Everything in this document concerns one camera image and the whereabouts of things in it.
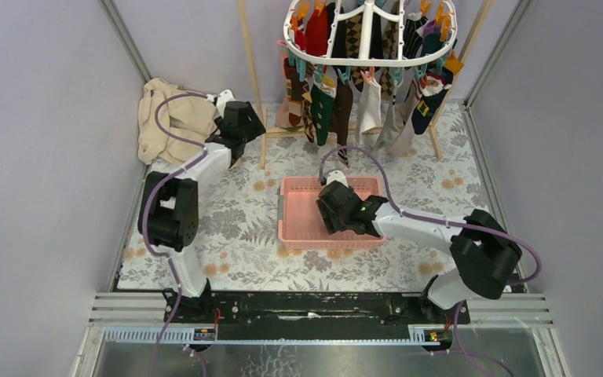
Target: gray wall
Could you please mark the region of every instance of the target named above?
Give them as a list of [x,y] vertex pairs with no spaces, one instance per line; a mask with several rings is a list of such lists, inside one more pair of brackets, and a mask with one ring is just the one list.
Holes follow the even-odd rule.
[[[276,40],[283,35],[283,19],[290,0],[244,3],[262,100],[281,101],[285,86]],[[343,2],[347,9],[354,3],[354,0]],[[393,3],[390,0],[385,8],[391,8]],[[418,9],[419,3],[413,1],[409,10]],[[455,1],[460,33],[458,49],[463,46],[481,3],[481,0]],[[466,59],[465,71],[457,79],[454,98],[468,95],[517,3],[518,0],[494,1],[483,32],[477,36],[473,52]],[[206,92],[229,87],[237,97],[254,98],[236,0],[116,0],[115,4],[152,75]]]
[[536,2],[474,112],[572,374],[603,375],[603,2]]
[[0,1],[0,376],[68,375],[138,182],[141,82],[96,1]]

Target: patterned mat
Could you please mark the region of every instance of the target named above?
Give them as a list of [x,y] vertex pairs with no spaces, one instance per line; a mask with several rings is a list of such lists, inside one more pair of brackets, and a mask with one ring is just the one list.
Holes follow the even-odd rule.
[[[273,124],[276,108],[268,111]],[[486,209],[482,187],[458,104],[448,104],[437,126],[444,152],[437,161],[427,135],[415,138],[405,156],[377,152],[398,204],[447,216]],[[366,136],[374,143],[378,135]],[[200,227],[194,241],[204,274],[217,290],[263,291],[421,291],[429,279],[453,268],[451,258],[430,247],[387,240],[377,250],[288,250],[278,241],[280,181],[317,175],[319,161],[334,146],[319,148],[305,137],[270,139],[261,170],[260,141],[250,143],[243,160],[220,181],[200,188]],[[346,169],[337,157],[326,169],[348,175],[379,176],[358,152]],[[170,171],[163,161],[155,170]],[[153,258],[133,224],[123,251],[119,289],[162,289],[173,285],[165,261]]]

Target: towel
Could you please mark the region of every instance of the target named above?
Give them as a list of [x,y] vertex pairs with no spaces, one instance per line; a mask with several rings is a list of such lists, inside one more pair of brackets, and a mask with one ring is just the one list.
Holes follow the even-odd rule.
[[[137,157],[147,165],[156,157],[181,165],[192,158],[200,147],[179,141],[164,134],[155,123],[155,110],[165,99],[186,93],[163,79],[144,84],[138,122],[140,144]],[[165,130],[185,139],[203,143],[216,130],[216,107],[201,97],[185,97],[169,102],[160,109],[159,121]]]

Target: clothespin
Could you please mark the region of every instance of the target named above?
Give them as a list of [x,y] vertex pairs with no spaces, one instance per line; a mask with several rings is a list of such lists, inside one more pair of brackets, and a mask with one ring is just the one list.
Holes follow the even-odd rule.
[[297,58],[297,73],[299,74],[299,81],[306,80],[306,60]]
[[440,28],[440,41],[441,42],[447,41],[447,38],[448,38],[448,35],[449,35],[449,27],[450,26],[451,26],[451,19],[450,19],[449,16],[446,16],[443,19],[443,25]]
[[313,72],[313,78],[316,81],[320,81],[322,79],[323,73],[324,73],[324,66],[322,64],[318,64],[316,66],[316,71]]
[[436,11],[436,27],[439,27],[443,24],[443,19],[445,17],[443,3],[438,4],[438,10]]
[[292,17],[290,19],[290,29],[292,29],[292,31],[295,33],[297,33],[297,30],[299,30],[299,22],[297,21],[297,17],[294,15],[296,12],[297,11],[292,9]]
[[338,71],[338,79],[341,80],[341,82],[343,82],[344,84],[348,82],[348,80],[350,80],[350,70],[352,68],[351,67],[345,67],[345,73],[341,72],[341,68],[337,69],[336,71]]
[[329,77],[327,75],[323,75],[322,83],[324,85],[326,85],[326,86],[329,86],[330,88],[335,88],[336,87],[336,82],[334,80],[332,80],[331,77]]
[[297,60],[297,55],[293,54],[291,50],[287,51],[287,64],[294,67],[294,62]]
[[279,48],[280,48],[280,50],[281,50],[282,53],[288,51],[287,44],[285,43],[284,40],[279,39],[278,41],[276,41],[276,44],[279,45]]
[[297,11],[297,18],[299,20],[304,20],[306,18],[306,15],[309,14],[309,8],[311,7],[311,0],[309,0],[309,2],[305,2],[304,0],[301,0],[299,2],[299,9]]
[[364,82],[371,83],[373,81],[373,75],[375,74],[375,67],[368,68],[368,72],[362,71],[361,75],[364,78]]
[[426,14],[429,12],[429,9],[431,9],[431,0],[429,0],[429,2],[422,0],[422,6],[419,8],[422,11],[422,16],[426,16]]
[[316,0],[316,10],[318,11],[318,14],[322,13],[325,6],[327,6],[327,0],[324,0],[324,2],[322,0]]
[[404,81],[404,69],[403,68],[390,68],[389,74],[394,80],[394,86],[399,86]]
[[419,66],[419,68],[417,68],[417,67],[412,68],[412,71],[415,74],[415,80],[419,81],[422,77],[424,77],[424,74],[426,73],[426,67],[427,67],[427,64],[422,64]]

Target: red sock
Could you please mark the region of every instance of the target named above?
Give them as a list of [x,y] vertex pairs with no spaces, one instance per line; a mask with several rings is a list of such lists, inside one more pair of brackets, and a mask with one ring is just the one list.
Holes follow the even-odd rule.
[[316,9],[306,24],[306,52],[315,57],[327,54],[328,38],[327,10],[323,9],[318,13]]

